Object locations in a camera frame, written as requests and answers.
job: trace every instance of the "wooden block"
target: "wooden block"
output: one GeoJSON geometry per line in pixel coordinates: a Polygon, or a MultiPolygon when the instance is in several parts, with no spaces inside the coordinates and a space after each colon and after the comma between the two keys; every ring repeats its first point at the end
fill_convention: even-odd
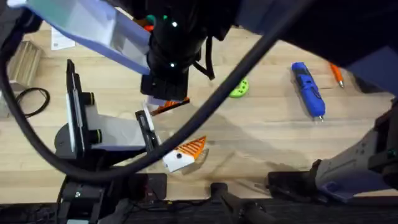
{"type": "Polygon", "coordinates": [[[42,50],[30,41],[23,41],[7,66],[7,72],[14,91],[32,86],[39,66],[42,50]]]}

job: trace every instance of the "black mount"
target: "black mount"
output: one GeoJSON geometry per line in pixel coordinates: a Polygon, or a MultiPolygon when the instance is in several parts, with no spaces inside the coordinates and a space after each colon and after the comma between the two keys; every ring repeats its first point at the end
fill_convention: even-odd
{"type": "MultiPolygon", "coordinates": [[[[91,149],[92,144],[101,141],[101,130],[92,138],[86,122],[86,106],[94,105],[93,93],[83,93],[75,66],[68,60],[67,88],[71,124],[65,124],[57,133],[54,145],[55,154],[74,166],[86,170],[109,170],[113,165],[134,158],[143,152],[151,153],[158,145],[155,134],[148,131],[146,114],[136,112],[146,146],[138,151],[105,151],[91,149]],[[70,139],[73,128],[74,145],[70,139]]],[[[151,202],[166,198],[166,174],[132,174],[107,182],[84,182],[65,177],[57,199],[57,220],[87,220],[95,224],[98,220],[115,212],[118,203],[125,198],[134,202],[151,202]]]]}
{"type": "MultiPolygon", "coordinates": [[[[393,101],[392,108],[387,113],[376,120],[373,130],[377,132],[377,145],[374,154],[368,159],[367,169],[379,174],[388,186],[398,190],[397,100],[393,101]]],[[[267,176],[267,188],[273,197],[298,202],[336,202],[329,195],[321,193],[316,186],[315,180],[321,162],[315,161],[311,169],[304,172],[270,172],[267,176]]]]}
{"type": "Polygon", "coordinates": [[[224,183],[210,185],[211,197],[219,200],[225,207],[231,223],[271,224],[282,223],[266,212],[266,209],[251,200],[241,199],[228,192],[224,183]]]}

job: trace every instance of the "white object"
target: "white object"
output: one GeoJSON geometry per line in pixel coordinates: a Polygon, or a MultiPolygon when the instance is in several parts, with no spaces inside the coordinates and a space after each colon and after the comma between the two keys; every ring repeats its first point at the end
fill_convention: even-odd
{"type": "Polygon", "coordinates": [[[65,37],[56,28],[51,27],[51,50],[61,50],[76,46],[76,42],[65,37]]]}
{"type": "Polygon", "coordinates": [[[163,162],[170,172],[175,172],[195,162],[193,156],[173,150],[163,157],[163,162]]]}
{"type": "Polygon", "coordinates": [[[69,39],[140,74],[150,72],[146,60],[150,33],[105,1],[7,0],[26,7],[69,39]]]}

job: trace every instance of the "orange object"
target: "orange object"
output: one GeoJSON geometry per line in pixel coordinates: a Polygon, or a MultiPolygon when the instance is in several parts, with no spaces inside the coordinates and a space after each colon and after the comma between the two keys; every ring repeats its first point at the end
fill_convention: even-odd
{"type": "Polygon", "coordinates": [[[177,147],[175,150],[187,154],[189,156],[193,156],[194,159],[197,159],[197,157],[201,154],[202,150],[205,148],[205,144],[206,144],[206,136],[203,136],[202,138],[183,144],[177,147]]]}
{"type": "Polygon", "coordinates": [[[155,116],[158,115],[160,113],[166,112],[168,110],[174,109],[176,107],[185,105],[187,103],[189,103],[190,100],[188,97],[185,97],[185,99],[182,102],[175,102],[175,101],[166,101],[166,103],[164,104],[164,106],[159,106],[156,110],[150,112],[150,115],[155,116]]]}
{"type": "Polygon", "coordinates": [[[146,25],[146,26],[144,26],[144,29],[148,32],[151,32],[152,30],[155,29],[155,26],[154,25],[146,25]]]}
{"type": "Polygon", "coordinates": [[[340,69],[336,66],[330,63],[330,68],[333,71],[333,74],[335,74],[336,81],[338,82],[339,86],[344,88],[344,80],[343,76],[341,75],[340,69]]]}

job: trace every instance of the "black plastic part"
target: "black plastic part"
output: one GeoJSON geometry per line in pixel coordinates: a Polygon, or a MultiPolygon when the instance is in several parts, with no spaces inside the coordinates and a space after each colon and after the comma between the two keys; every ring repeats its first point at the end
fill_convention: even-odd
{"type": "Polygon", "coordinates": [[[355,83],[363,93],[382,93],[384,90],[379,87],[372,85],[359,77],[355,77],[355,83]]]}
{"type": "Polygon", "coordinates": [[[69,126],[65,124],[58,131],[54,139],[55,155],[65,159],[74,166],[88,170],[105,169],[126,159],[134,158],[146,151],[142,148],[138,151],[108,152],[101,149],[91,150],[85,158],[76,158],[76,154],[70,147],[69,126]]]}
{"type": "Polygon", "coordinates": [[[90,144],[99,144],[102,142],[102,132],[101,130],[89,130],[88,141],[90,144]]]}
{"type": "Polygon", "coordinates": [[[398,190],[398,164],[385,166],[382,176],[388,186],[398,190]]]}
{"type": "Polygon", "coordinates": [[[212,183],[210,185],[211,198],[221,201],[231,223],[272,224],[282,223],[267,214],[265,208],[253,201],[240,199],[228,192],[228,186],[224,183],[212,183]]]}
{"type": "Polygon", "coordinates": [[[77,159],[76,154],[71,149],[68,124],[58,130],[57,135],[55,135],[54,146],[57,157],[66,160],[77,159]]]}
{"type": "Polygon", "coordinates": [[[187,97],[188,71],[173,73],[168,70],[169,68],[166,68],[159,72],[161,75],[152,72],[150,75],[143,75],[141,93],[161,100],[183,100],[187,97]]]}
{"type": "Polygon", "coordinates": [[[398,105],[376,120],[374,129],[378,132],[376,153],[369,159],[369,169],[380,174],[392,175],[392,167],[398,164],[398,105]]]}
{"type": "Polygon", "coordinates": [[[319,202],[320,192],[315,185],[315,177],[320,163],[321,160],[315,161],[309,171],[269,172],[267,176],[269,192],[275,198],[319,202]]]}
{"type": "Polygon", "coordinates": [[[82,93],[81,98],[86,106],[92,106],[95,104],[94,93],[82,93]]]}
{"type": "Polygon", "coordinates": [[[73,152],[76,158],[82,158],[90,151],[91,145],[87,139],[89,130],[87,125],[85,104],[83,101],[83,92],[81,90],[79,74],[75,73],[75,65],[68,59],[67,62],[67,93],[70,106],[70,115],[72,120],[73,135],[75,145],[73,152]]]}
{"type": "Polygon", "coordinates": [[[116,209],[120,200],[134,202],[163,200],[166,197],[165,174],[133,174],[111,182],[85,183],[66,177],[57,208],[58,223],[68,220],[87,220],[95,224],[116,209]]]}
{"type": "Polygon", "coordinates": [[[144,111],[137,111],[136,118],[141,128],[142,135],[144,137],[146,151],[150,153],[159,146],[157,136],[149,129],[149,124],[144,111]]]}

